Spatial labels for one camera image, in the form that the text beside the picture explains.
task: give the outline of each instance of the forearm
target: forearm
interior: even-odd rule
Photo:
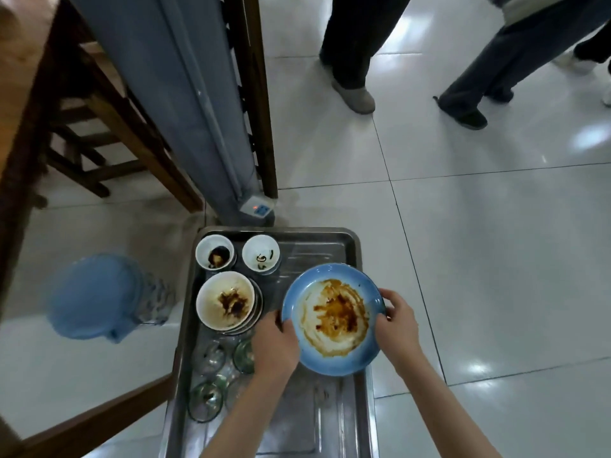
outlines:
[[[442,458],[500,458],[423,354],[398,365]]]
[[[288,379],[253,376],[201,458],[253,458]]]

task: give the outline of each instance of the blue plate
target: blue plate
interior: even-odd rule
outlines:
[[[299,321],[300,312],[297,311],[297,307],[299,307],[308,288],[315,283],[328,279],[340,280],[357,291],[363,298],[365,309],[369,314],[369,329],[365,339],[343,357],[324,357],[320,354],[305,338]],[[293,321],[301,347],[301,363],[312,371],[327,376],[347,376],[365,369],[378,355],[379,347],[374,328],[376,316],[378,313],[385,313],[385,311],[384,299],[367,275],[346,264],[324,264],[305,271],[294,280],[284,296],[282,320],[285,321],[290,318]]]

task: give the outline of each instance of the grey pants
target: grey pants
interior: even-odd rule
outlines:
[[[611,0],[563,0],[503,27],[439,96],[439,107],[453,117],[473,112],[485,95],[511,90],[610,17]]]

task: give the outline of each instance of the trouser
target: trouser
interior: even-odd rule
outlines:
[[[611,21],[598,31],[592,38],[581,42],[575,47],[574,54],[582,61],[589,60],[602,64],[611,57]],[[611,74],[611,62],[608,64]]]
[[[392,33],[409,0],[333,0],[321,60],[350,90],[365,86],[371,57]]]
[[[508,93],[610,17],[611,0],[563,0],[503,27],[439,96],[439,106],[454,117],[473,112],[485,95]]]

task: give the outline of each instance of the dirty plate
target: dirty plate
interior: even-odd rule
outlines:
[[[375,321],[384,300],[369,277],[346,264],[324,264],[301,274],[282,304],[301,347],[301,363],[320,374],[347,376],[379,352]]]

